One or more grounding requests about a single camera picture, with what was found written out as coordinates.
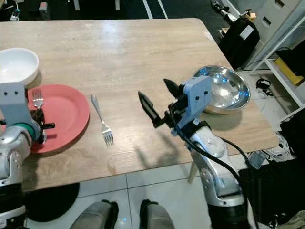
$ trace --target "fork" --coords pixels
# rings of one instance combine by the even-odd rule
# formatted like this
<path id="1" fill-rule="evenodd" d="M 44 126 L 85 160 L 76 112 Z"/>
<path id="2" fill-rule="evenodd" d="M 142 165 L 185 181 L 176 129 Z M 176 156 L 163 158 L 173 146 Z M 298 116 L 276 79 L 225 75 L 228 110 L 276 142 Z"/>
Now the fork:
<path id="1" fill-rule="evenodd" d="M 43 97 L 42 97 L 41 89 L 35 88 L 32 92 L 32 95 L 33 95 L 34 106 L 40 109 L 41 106 L 43 105 Z"/>
<path id="2" fill-rule="evenodd" d="M 99 115 L 101 122 L 102 122 L 102 134 L 103 134 L 104 140 L 106 142 L 106 145 L 111 146 L 111 145 L 113 145 L 112 131 L 111 131 L 110 127 L 105 124 L 105 121 L 102 118 L 97 97 L 92 94 L 90 96 L 90 99 L 91 99 L 91 102 L 92 102 L 97 114 Z"/>

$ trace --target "stainless steel bowl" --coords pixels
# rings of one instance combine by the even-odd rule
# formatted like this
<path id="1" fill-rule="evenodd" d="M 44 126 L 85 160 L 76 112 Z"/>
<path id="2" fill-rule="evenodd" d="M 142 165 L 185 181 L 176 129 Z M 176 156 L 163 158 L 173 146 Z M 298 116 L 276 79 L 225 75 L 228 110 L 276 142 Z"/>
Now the stainless steel bowl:
<path id="1" fill-rule="evenodd" d="M 202 75 L 213 78 L 212 100 L 205 110 L 208 113 L 230 114 L 239 111 L 250 101 L 249 86 L 233 70 L 220 66 L 206 66 L 199 69 L 194 77 Z"/>

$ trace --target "white tile floor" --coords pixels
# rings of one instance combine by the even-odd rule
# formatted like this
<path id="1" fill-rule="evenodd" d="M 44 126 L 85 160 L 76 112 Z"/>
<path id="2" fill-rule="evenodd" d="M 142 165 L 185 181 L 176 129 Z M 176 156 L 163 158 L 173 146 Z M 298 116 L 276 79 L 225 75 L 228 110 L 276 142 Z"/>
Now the white tile floor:
<path id="1" fill-rule="evenodd" d="M 249 76 L 248 72 L 240 72 L 240 75 L 249 84 L 252 99 L 272 128 L 278 130 L 279 119 L 296 109 L 296 104 L 268 71 L 258 71 L 255 76 Z M 274 97 L 265 97 L 256 90 L 255 83 L 259 78 L 272 82 Z M 231 161 L 237 169 L 245 168 L 240 155 L 231 156 Z M 68 229 L 87 206 L 108 199 L 117 201 L 120 208 L 115 228 L 138 229 L 141 201 L 149 198 L 167 209 L 177 229 L 209 228 L 210 219 L 200 178 L 196 177 L 192 184 L 188 184 L 189 169 L 190 163 L 187 163 L 81 182 L 78 198 L 68 212 L 51 222 L 28 220 L 27 226 L 30 229 Z"/>

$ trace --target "table leg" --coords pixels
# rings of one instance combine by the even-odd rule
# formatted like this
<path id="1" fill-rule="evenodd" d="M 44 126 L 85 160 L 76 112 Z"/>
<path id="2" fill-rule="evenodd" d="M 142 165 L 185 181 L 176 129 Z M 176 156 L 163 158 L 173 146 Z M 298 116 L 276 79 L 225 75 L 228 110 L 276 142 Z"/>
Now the table leg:
<path id="1" fill-rule="evenodd" d="M 120 0 L 115 0 L 115 10 L 120 10 Z"/>
<path id="2" fill-rule="evenodd" d="M 191 184 L 193 182 L 193 180 L 197 174 L 197 171 L 198 171 L 197 165 L 194 162 L 192 162 L 190 176 L 187 179 L 187 182 L 189 182 L 189 184 Z"/>
<path id="3" fill-rule="evenodd" d="M 78 0 L 73 0 L 74 1 L 74 7 L 76 11 L 80 11 L 80 3 L 78 2 Z"/>

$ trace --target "white bowl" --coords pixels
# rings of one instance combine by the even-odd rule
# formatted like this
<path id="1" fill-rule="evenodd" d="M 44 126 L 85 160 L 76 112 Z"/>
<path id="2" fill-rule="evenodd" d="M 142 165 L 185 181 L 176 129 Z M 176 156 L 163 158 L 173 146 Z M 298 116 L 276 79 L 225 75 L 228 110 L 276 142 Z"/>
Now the white bowl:
<path id="1" fill-rule="evenodd" d="M 11 48 L 0 51 L 0 83 L 31 83 L 38 73 L 38 56 L 28 49 Z"/>

